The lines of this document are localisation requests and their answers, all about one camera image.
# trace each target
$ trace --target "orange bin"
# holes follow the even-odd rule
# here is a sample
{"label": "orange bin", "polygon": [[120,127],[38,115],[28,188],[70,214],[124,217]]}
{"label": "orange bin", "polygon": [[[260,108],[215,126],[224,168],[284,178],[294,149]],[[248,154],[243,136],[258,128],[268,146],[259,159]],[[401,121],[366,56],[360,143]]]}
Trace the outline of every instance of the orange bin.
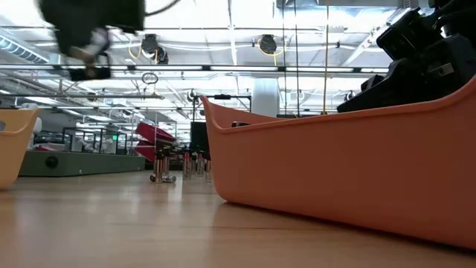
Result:
{"label": "orange bin", "polygon": [[202,101],[223,199],[476,249],[476,78],[435,101],[301,119]]}
{"label": "orange bin", "polygon": [[0,189],[12,185],[22,167],[39,110],[0,109]]}

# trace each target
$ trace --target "black equipment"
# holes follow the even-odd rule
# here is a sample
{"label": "black equipment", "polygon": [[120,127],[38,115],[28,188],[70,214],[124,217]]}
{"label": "black equipment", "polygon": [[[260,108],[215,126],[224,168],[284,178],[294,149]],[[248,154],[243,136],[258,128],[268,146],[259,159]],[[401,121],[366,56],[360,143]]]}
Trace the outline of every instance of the black equipment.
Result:
{"label": "black equipment", "polygon": [[[91,80],[111,77],[110,68],[94,70],[94,62],[99,60],[99,55],[106,54],[110,46],[109,36],[105,36],[106,42],[101,43],[97,53],[94,52],[93,59],[88,57],[85,60],[78,57],[72,48],[85,48],[90,45],[93,32],[98,29],[107,32],[107,26],[120,28],[129,34],[143,31],[147,16],[169,10],[179,2],[180,0],[172,0],[160,10],[151,13],[146,12],[145,0],[39,0],[39,9],[45,21],[55,27],[54,34],[59,51],[66,56],[83,60],[89,65],[86,71],[73,70],[71,73],[69,70],[71,79]],[[158,52],[158,61],[162,63],[168,61],[167,53],[163,49]]]}
{"label": "black equipment", "polygon": [[165,51],[165,48],[158,45],[156,34],[146,34],[142,40],[141,49],[145,53],[152,55],[156,64],[169,63],[169,55],[167,54],[167,51]]}
{"label": "black equipment", "polygon": [[389,72],[363,83],[362,92],[338,106],[339,112],[436,100],[474,77],[476,1],[430,1],[434,13],[411,10],[377,39],[393,60]]}

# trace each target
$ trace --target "ceiling pipe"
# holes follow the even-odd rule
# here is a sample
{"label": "ceiling pipe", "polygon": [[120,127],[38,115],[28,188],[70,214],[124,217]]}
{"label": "ceiling pipe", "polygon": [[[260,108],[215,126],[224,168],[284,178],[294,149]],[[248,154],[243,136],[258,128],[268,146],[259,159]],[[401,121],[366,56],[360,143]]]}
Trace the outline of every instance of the ceiling pipe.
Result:
{"label": "ceiling pipe", "polygon": [[30,97],[42,97],[42,98],[124,98],[124,99],[164,99],[161,95],[28,95],[28,94],[9,94],[0,95],[4,98],[30,98]]}

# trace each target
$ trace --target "wooden floor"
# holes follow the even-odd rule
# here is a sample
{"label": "wooden floor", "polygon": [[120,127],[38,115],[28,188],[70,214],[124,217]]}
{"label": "wooden floor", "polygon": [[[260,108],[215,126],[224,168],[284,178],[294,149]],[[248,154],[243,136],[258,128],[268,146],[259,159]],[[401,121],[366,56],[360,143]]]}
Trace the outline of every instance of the wooden floor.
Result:
{"label": "wooden floor", "polygon": [[21,178],[0,192],[0,267],[476,267],[472,253],[227,204],[150,172]]}

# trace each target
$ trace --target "ceiling beam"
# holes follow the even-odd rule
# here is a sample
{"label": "ceiling beam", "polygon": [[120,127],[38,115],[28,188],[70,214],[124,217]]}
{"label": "ceiling beam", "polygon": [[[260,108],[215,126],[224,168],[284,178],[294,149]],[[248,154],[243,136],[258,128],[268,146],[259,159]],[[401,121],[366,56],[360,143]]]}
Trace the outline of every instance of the ceiling beam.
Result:
{"label": "ceiling beam", "polygon": [[[394,18],[395,20],[399,19],[408,11],[407,8],[398,8],[393,12],[388,18]],[[345,67],[356,60],[362,53],[365,52],[367,48],[369,48],[373,43],[375,43],[376,39],[383,34],[388,29],[388,22],[381,23],[380,25],[376,26],[369,35],[362,41],[358,47],[354,50],[353,53],[346,59],[341,61],[340,66]]]}

